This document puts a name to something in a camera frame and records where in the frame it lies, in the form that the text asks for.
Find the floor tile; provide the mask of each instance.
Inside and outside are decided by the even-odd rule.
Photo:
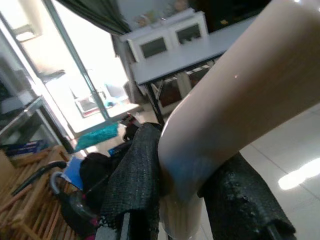
[[[252,145],[285,172],[320,157],[320,115],[306,113],[270,131]]]
[[[211,227],[210,227],[210,223],[209,223],[209,218],[208,218],[208,213],[207,213],[207,208],[206,208],[206,205],[204,202],[202,205],[202,212],[201,212],[201,227],[202,227],[207,239],[213,240]]]
[[[253,146],[249,145],[240,152],[268,184],[270,190],[286,214],[291,213],[297,206],[315,198],[301,186],[297,186],[290,190],[282,190],[278,181],[285,176],[286,173],[258,152]]]

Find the sliding glass door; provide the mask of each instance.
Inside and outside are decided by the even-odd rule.
[[[10,0],[0,12],[75,136],[138,106],[111,36],[51,0]]]

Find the black mesh fabric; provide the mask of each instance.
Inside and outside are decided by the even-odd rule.
[[[130,212],[131,229],[139,232],[137,239],[158,238],[160,134],[150,123],[137,130],[130,149],[109,178],[100,211],[104,225],[119,231],[124,213]]]
[[[215,240],[264,239],[270,225],[283,236],[295,233],[266,182],[240,153],[211,176],[201,195]]]

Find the wooden rack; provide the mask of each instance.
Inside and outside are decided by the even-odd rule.
[[[14,163],[13,174],[0,189],[0,240],[75,240],[75,232],[60,213],[60,204],[49,186],[50,172],[15,197],[12,191],[37,169],[52,161],[68,161],[62,146],[45,149]],[[65,192],[74,187],[60,183]]]

